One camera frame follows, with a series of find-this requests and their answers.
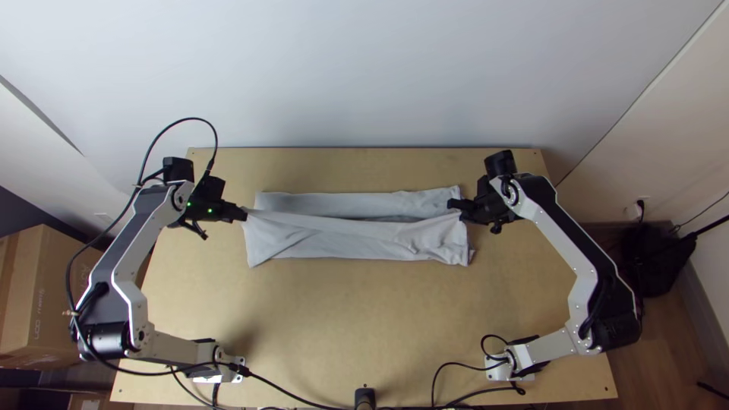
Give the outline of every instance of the wooden floor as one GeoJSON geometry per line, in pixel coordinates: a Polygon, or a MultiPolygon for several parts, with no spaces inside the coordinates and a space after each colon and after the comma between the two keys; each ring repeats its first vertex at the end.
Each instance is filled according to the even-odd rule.
{"type": "MultiPolygon", "coordinates": [[[[588,229],[603,248],[611,248],[614,233],[588,229]]],[[[643,334],[637,343],[607,353],[618,399],[550,403],[549,410],[719,410],[729,401],[700,389],[696,382],[708,373],[706,357],[677,288],[645,301],[643,334]]],[[[535,403],[537,410],[545,404],[535,403]]],[[[137,405],[137,410],[182,410],[188,406],[137,405]]],[[[527,405],[490,407],[522,410],[527,405]]]]}

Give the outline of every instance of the tabletop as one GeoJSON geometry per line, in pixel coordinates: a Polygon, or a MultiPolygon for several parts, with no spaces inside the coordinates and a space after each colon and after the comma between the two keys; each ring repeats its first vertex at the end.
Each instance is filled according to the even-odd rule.
{"type": "MultiPolygon", "coordinates": [[[[212,174],[227,181],[223,198],[252,207],[257,191],[391,192],[459,185],[475,195],[488,148],[225,148],[212,174]]],[[[212,149],[191,148],[199,178],[212,149]]],[[[547,175],[541,152],[513,150],[521,172],[547,175]]],[[[212,337],[228,353],[274,383],[324,405],[352,407],[355,389],[375,388],[377,404],[430,405],[433,374],[446,361],[482,367],[479,341],[548,334],[569,317],[575,276],[529,221],[503,227],[469,225],[476,253],[468,267],[434,261],[269,260],[248,268],[238,223],[201,225],[202,241],[165,229],[142,292],[150,321],[187,339],[212,337]]],[[[491,351],[503,348],[487,344],[491,351]]],[[[124,360],[122,367],[161,371],[124,360]]],[[[211,387],[187,386],[210,399],[211,387]]],[[[437,404],[503,384],[482,372],[448,367],[437,404]]],[[[559,402],[617,397],[606,355],[552,361],[533,382],[467,400],[471,405],[559,402]]],[[[112,400],[197,404],[171,376],[118,374],[112,400]]],[[[220,405],[301,407],[257,380],[224,384],[220,405]]]]}

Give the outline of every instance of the white cloth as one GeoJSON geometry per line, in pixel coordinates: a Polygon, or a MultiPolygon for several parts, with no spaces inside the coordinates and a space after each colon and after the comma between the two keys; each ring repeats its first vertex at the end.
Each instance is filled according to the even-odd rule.
{"type": "Polygon", "coordinates": [[[248,266],[270,258],[438,260],[468,266],[457,186],[392,194],[257,193],[241,226],[248,266]]]}

